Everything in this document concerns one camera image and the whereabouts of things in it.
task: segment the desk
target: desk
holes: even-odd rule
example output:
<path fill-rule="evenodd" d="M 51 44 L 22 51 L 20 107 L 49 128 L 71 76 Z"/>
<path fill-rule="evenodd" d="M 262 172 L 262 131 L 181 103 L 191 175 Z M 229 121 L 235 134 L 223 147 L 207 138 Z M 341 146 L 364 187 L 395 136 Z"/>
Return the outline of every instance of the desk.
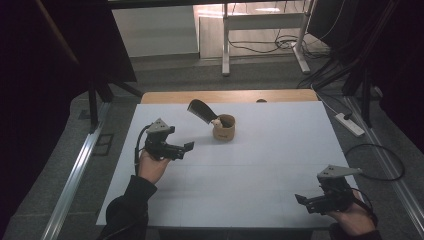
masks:
<path fill-rule="evenodd" d="M 231 142 L 213 139 L 212 126 L 186 111 L 193 98 L 236 117 Z M 255 103 L 258 98 L 269 102 Z M 97 224 L 105 224 L 106 206 L 134 174 L 132 154 L 141 128 L 159 117 L 175 126 L 169 144 L 195 145 L 157 183 L 149 226 L 317 229 L 333 222 L 308 214 L 294 197 L 322 195 L 316 174 L 328 164 L 347 167 L 325 109 L 311 90 L 273 90 L 147 93 L 134 113 Z M 348 182 L 356 187 L 352 177 Z"/>
<path fill-rule="evenodd" d="M 314 0 L 311 0 L 309 7 L 304 13 L 284 13 L 284 14 L 260 14 L 260 15 L 245 15 L 235 16 L 228 14 L 227 1 L 146 1 L 146 0 L 109 0 L 108 6 L 112 9 L 122 8 L 147 8 L 147 7 L 163 7 L 163 6 L 181 6 L 181 5 L 202 5 L 211 3 L 223 4 L 223 25 L 224 25 L 224 44 L 222 52 L 222 75 L 230 75 L 230 42 L 229 33 L 232 30 L 254 30 L 254 29 L 292 29 L 299 28 L 297 42 L 292 42 L 291 47 L 293 53 L 298 60 L 301 71 L 304 74 L 309 74 L 310 69 L 305 61 L 302 53 L 302 42 L 306 33 L 306 28 L 309 23 L 309 17 L 312 13 Z"/>
<path fill-rule="evenodd" d="M 84 6 L 104 6 L 110 9 L 130 9 L 130 8 L 151 8 L 151 7 L 173 7 L 173 6 L 191 6 L 206 4 L 228 4 L 228 3 L 249 3 L 249 2 L 269 2 L 268 0 L 103 0 L 90 1 L 84 3 L 75 3 L 75 5 Z"/>

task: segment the aluminum rail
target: aluminum rail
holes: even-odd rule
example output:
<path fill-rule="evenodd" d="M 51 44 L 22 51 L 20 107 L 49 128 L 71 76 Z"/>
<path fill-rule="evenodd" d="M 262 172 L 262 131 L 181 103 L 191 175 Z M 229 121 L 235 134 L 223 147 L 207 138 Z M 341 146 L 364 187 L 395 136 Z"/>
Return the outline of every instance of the aluminum rail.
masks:
<path fill-rule="evenodd" d="M 366 136 L 370 140 L 372 144 L 382 145 L 377 135 L 375 134 L 373 129 L 367 127 L 367 125 L 362 121 L 361 118 L 356 116 L 361 116 L 360 108 L 356 101 L 352 100 L 352 97 L 345 97 L 346 103 L 352 109 L 353 115 L 356 120 L 358 120 L 358 124 L 361 125 L 362 129 L 364 129 Z M 386 175 L 390 178 L 395 178 L 399 176 L 399 171 L 396 166 L 393 164 L 392 158 L 386 151 L 377 148 L 375 149 L 377 158 L 380 162 L 381 167 L 383 168 Z M 414 223 L 418 233 L 421 236 L 421 239 L 424 239 L 424 211 L 419 202 L 417 201 L 415 195 L 409 189 L 408 185 L 405 183 L 403 179 L 392 182 L 392 186 L 399 198 L 402 202 L 403 207 L 409 214 L 412 222 Z"/>
<path fill-rule="evenodd" d="M 109 110 L 110 103 L 102 103 L 99 110 L 99 124 L 97 129 L 92 133 L 88 134 L 81 151 L 75 161 L 74 167 L 68 177 L 68 181 L 62 190 L 62 194 L 56 203 L 56 207 L 47 223 L 46 229 L 41 236 L 42 240 L 53 240 L 57 239 L 59 232 L 63 226 L 65 218 L 68 214 L 69 208 L 71 207 L 75 193 L 78 189 L 81 178 L 84 174 L 87 162 L 90 158 L 91 152 L 99 138 L 100 132 L 102 131 L 104 122 L 106 120 L 106 114 Z"/>

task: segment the cable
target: cable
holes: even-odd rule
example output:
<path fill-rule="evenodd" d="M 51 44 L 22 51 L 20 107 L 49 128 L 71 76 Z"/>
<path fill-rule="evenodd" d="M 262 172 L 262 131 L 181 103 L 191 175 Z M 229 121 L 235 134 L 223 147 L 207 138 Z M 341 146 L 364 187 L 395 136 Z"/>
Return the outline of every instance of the cable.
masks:
<path fill-rule="evenodd" d="M 332 107 L 330 107 L 330 105 L 328 105 L 324 99 L 321 98 L 321 96 L 318 94 L 318 92 L 315 91 L 315 93 L 317 94 L 317 97 L 321 100 L 322 103 L 324 103 L 325 106 L 327 106 L 328 109 L 330 109 L 331 111 L 333 111 L 336 115 L 339 114 L 338 112 L 336 112 L 336 110 L 334 110 Z"/>
<path fill-rule="evenodd" d="M 270 12 L 269 14 L 275 13 L 275 10 L 277 10 L 277 3 L 278 3 L 278 1 L 275 1 L 274 9 L 272 9 L 272 12 Z"/>
<path fill-rule="evenodd" d="M 135 149 L 134 149 L 134 167 L 135 167 L 135 175 L 137 176 L 138 174 L 137 174 L 137 168 L 138 168 L 138 166 L 137 165 L 139 165 L 140 164 L 140 162 L 139 162 L 139 158 L 140 158 L 140 156 L 138 155 L 139 153 L 140 153 L 140 151 L 141 150 L 143 150 L 143 148 L 142 149 L 139 149 L 139 146 L 140 146 L 140 140 L 141 140 L 141 136 L 143 135 L 143 133 L 149 128 L 151 126 L 151 124 L 150 125 L 147 125 L 147 126 L 145 126 L 142 130 L 141 130 L 141 132 L 140 132 L 140 134 L 138 135 L 138 139 L 137 139 L 137 144 L 135 145 Z"/>
<path fill-rule="evenodd" d="M 332 49 L 332 54 L 339 59 L 342 57 L 355 58 L 357 53 L 360 52 L 360 44 L 364 41 L 364 38 L 368 36 L 367 34 L 375 28 L 378 22 L 378 17 L 381 16 L 381 13 L 384 11 L 384 9 L 385 4 L 380 4 L 377 10 L 374 11 L 373 15 L 366 21 L 364 26 L 361 27 L 360 32 L 342 46 L 338 47 L 337 49 Z"/>
<path fill-rule="evenodd" d="M 399 176 L 398 176 L 398 177 L 395 177 L 395 178 L 392 178 L 392 179 L 377 178 L 377 177 L 369 176 L 369 175 L 367 175 L 367 174 L 365 174 L 365 173 L 361 173 L 361 174 L 359 174 L 360 176 L 363 176 L 363 177 L 368 178 L 368 179 L 370 179 L 370 180 L 383 181 L 383 182 L 393 182 L 393 181 L 397 181 L 397 180 L 401 179 L 403 176 L 405 176 L 406 169 L 405 169 L 405 165 L 404 165 L 404 164 L 403 164 L 403 162 L 402 162 L 402 159 L 400 159 L 400 157 L 399 157 L 398 155 L 396 155 L 396 154 L 395 154 L 392 150 L 390 150 L 390 149 L 388 149 L 388 148 L 386 148 L 386 147 L 384 147 L 384 146 L 381 146 L 381 145 L 372 144 L 372 143 L 363 143 L 363 144 L 359 144 L 359 145 L 353 146 L 353 147 L 351 147 L 349 150 L 347 150 L 347 151 L 346 151 L 346 153 L 344 154 L 344 155 L 345 155 L 345 157 L 347 157 L 347 155 L 348 155 L 348 154 L 349 154 L 352 150 L 357 149 L 357 148 L 359 148 L 359 147 L 363 147 L 363 146 L 377 147 L 377 148 L 381 148 L 381 149 L 384 149 L 384 150 L 386 150 L 387 152 L 389 152 L 389 153 L 390 153 L 392 156 L 394 156 L 394 157 L 395 157 L 395 159 L 398 161 L 398 163 L 399 163 L 399 165 L 400 165 L 400 168 L 401 168 L 401 173 L 399 174 Z"/>
<path fill-rule="evenodd" d="M 297 10 L 297 7 L 296 7 L 296 1 L 293 1 L 293 6 L 294 6 L 294 9 L 296 9 L 296 12 L 299 12 L 299 10 Z"/>
<path fill-rule="evenodd" d="M 364 198 L 365 198 L 365 201 L 367 201 L 368 202 L 368 204 L 370 205 L 370 209 L 371 210 L 374 210 L 374 207 L 373 207 L 373 205 L 372 205 L 372 203 L 371 203 L 371 200 L 370 200 L 370 198 L 363 192 L 363 191 L 361 191 L 361 190 L 359 190 L 359 189 L 357 189 L 357 188 L 350 188 L 350 189 L 352 189 L 352 190 L 355 190 L 355 191 L 358 191 L 358 192 L 360 192 L 363 196 L 364 196 Z"/>
<path fill-rule="evenodd" d="M 334 69 L 336 69 L 338 66 L 340 66 L 340 63 L 339 62 L 337 62 L 337 64 L 334 65 L 334 67 L 332 67 L 330 70 L 327 70 L 327 72 L 321 74 L 321 76 L 318 76 L 317 78 L 311 79 L 311 84 L 314 84 L 318 79 L 320 79 L 321 77 L 324 77 L 326 74 L 330 73 L 331 71 L 333 71 Z"/>
<path fill-rule="evenodd" d="M 274 43 L 276 43 L 276 42 L 277 42 L 277 40 L 278 40 L 278 38 L 280 37 L 280 32 L 281 32 L 281 28 L 280 28 L 280 29 L 278 29 L 278 33 L 277 33 L 277 36 L 275 36 Z"/>
<path fill-rule="evenodd" d="M 309 43 L 309 44 L 312 44 L 312 43 L 315 43 L 315 42 L 321 41 L 321 40 L 322 40 L 323 38 L 325 38 L 325 37 L 326 37 L 326 36 L 327 36 L 327 35 L 328 35 L 331 31 L 333 31 L 334 26 L 336 26 L 336 23 L 339 21 L 339 18 L 340 18 L 340 15 L 341 15 L 341 13 L 342 13 L 343 6 L 344 6 L 345 2 L 346 2 L 346 0 L 343 0 L 343 2 L 342 2 L 342 6 L 340 7 L 339 14 L 337 15 L 337 18 L 336 18 L 336 20 L 334 21 L 333 26 L 330 28 L 330 30 L 328 30 L 328 32 L 327 32 L 326 34 L 324 34 L 324 36 L 320 37 L 319 39 L 317 39 L 317 40 L 315 40 L 315 41 L 313 41 L 313 42 L 311 42 L 311 43 Z"/>
<path fill-rule="evenodd" d="M 234 3 L 233 12 L 231 13 L 231 15 L 234 15 L 234 9 L 236 9 L 236 5 L 237 5 L 237 3 Z"/>
<path fill-rule="evenodd" d="M 326 97 L 332 98 L 333 100 L 335 100 L 338 103 L 340 103 L 340 105 L 342 105 L 344 108 L 348 109 L 349 110 L 349 113 L 345 114 L 345 116 L 352 116 L 352 114 L 353 114 L 352 109 L 350 109 L 348 106 L 346 106 L 346 104 L 344 104 L 342 101 L 340 101 L 339 99 L 337 99 L 337 98 L 335 98 L 335 97 L 333 97 L 331 95 L 325 94 L 322 91 L 320 91 L 320 93 L 323 94 Z"/>
<path fill-rule="evenodd" d="M 314 78 L 319 78 L 325 74 L 327 74 L 328 72 L 332 71 L 334 68 L 330 69 L 329 71 L 324 72 L 325 69 L 327 69 L 335 60 L 333 58 L 330 58 L 320 69 L 318 69 L 316 72 L 314 72 L 313 74 L 307 76 L 305 79 L 303 79 L 302 81 L 300 81 L 297 84 L 297 89 L 299 89 L 300 87 L 304 87 L 306 86 L 306 84 L 304 84 L 306 81 L 311 80 L 311 82 L 314 80 Z"/>
<path fill-rule="evenodd" d="M 306 56 L 307 58 L 310 59 L 318 59 L 318 58 L 324 58 L 324 57 L 329 57 L 330 53 L 327 54 L 313 54 L 312 52 L 309 51 L 308 49 L 308 44 L 306 44 L 305 41 L 303 41 L 305 44 L 302 44 L 302 53 L 304 56 Z"/>
<path fill-rule="evenodd" d="M 306 0 L 303 0 L 303 8 L 302 8 L 302 12 L 305 12 L 305 4 L 306 4 Z"/>
<path fill-rule="evenodd" d="M 270 53 L 270 52 L 275 52 L 278 49 L 289 49 L 289 48 L 291 48 L 291 46 L 287 46 L 287 47 L 281 47 L 281 46 L 283 44 L 286 44 L 286 43 L 289 43 L 289 42 L 295 42 L 296 41 L 295 39 L 287 39 L 287 40 L 278 41 L 278 39 L 283 38 L 283 37 L 295 37 L 295 36 L 292 36 L 292 35 L 279 36 L 279 37 L 276 38 L 276 40 L 274 42 L 260 42 L 260 41 L 236 41 L 236 42 L 232 42 L 230 40 L 228 40 L 228 42 L 230 43 L 231 46 L 233 46 L 235 48 L 242 48 L 242 49 L 246 49 L 246 50 L 257 52 L 257 53 Z M 269 50 L 269 51 L 258 51 L 258 50 L 252 49 L 252 48 L 234 45 L 236 43 L 275 44 L 277 47 L 274 48 L 274 49 L 272 49 L 272 50 Z"/>

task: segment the gray floor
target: gray floor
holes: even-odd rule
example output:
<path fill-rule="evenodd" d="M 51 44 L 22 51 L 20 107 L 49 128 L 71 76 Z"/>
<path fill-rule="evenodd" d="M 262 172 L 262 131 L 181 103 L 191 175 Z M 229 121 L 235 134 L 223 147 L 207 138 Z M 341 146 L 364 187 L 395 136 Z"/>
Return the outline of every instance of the gray floor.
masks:
<path fill-rule="evenodd" d="M 135 59 L 134 69 L 138 83 L 132 85 L 144 92 L 292 89 L 304 78 L 295 58 L 291 55 L 232 59 L 231 76 L 227 78 L 221 76 L 219 60 L 199 61 L 177 56 L 179 61 L 176 62 L 173 57 L 175 58 L 171 56 Z M 312 71 L 315 71 L 326 59 L 308 61 Z M 342 84 L 343 81 L 335 82 L 326 87 L 325 91 L 342 99 L 339 96 Z M 104 147 L 96 147 L 96 155 L 88 162 L 58 239 L 95 239 L 101 230 L 95 226 L 95 220 L 118 161 L 135 106 L 140 102 L 139 98 L 114 86 L 112 88 L 116 97 L 102 131 L 102 134 L 113 135 L 111 148 L 106 153 Z M 336 111 L 346 110 L 338 102 L 330 98 L 324 97 L 324 99 Z M 86 94 L 75 98 L 70 110 L 67 127 L 57 147 L 25 201 L 11 219 L 4 239 L 40 239 L 90 127 L 89 119 L 86 118 L 88 111 Z M 334 120 L 334 114 L 330 110 L 328 115 L 344 151 L 356 144 L 368 142 L 366 137 L 356 138 L 348 132 Z M 405 162 L 407 174 L 404 181 L 422 205 L 423 154 L 379 108 L 378 98 L 371 104 L 371 121 L 373 130 L 384 146 L 396 152 Z M 384 176 L 371 148 L 355 151 L 347 160 L 352 167 L 361 167 L 370 174 Z M 380 218 L 379 229 L 383 239 L 421 239 L 392 184 L 372 182 L 361 177 L 357 177 L 356 180 L 374 204 Z M 159 239 L 157 230 L 149 230 L 148 239 Z M 315 231 L 313 239 L 328 239 L 328 234 L 326 231 Z"/>

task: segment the paper cup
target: paper cup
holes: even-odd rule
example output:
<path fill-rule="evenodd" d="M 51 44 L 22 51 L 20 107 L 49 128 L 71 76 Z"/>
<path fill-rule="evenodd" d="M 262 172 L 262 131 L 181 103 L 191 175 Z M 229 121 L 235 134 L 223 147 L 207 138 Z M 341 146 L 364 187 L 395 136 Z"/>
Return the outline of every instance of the paper cup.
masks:
<path fill-rule="evenodd" d="M 213 127 L 213 137 L 220 141 L 231 141 L 234 138 L 236 130 L 236 119 L 228 114 L 221 114 L 218 116 L 223 122 L 229 123 L 231 127 Z"/>

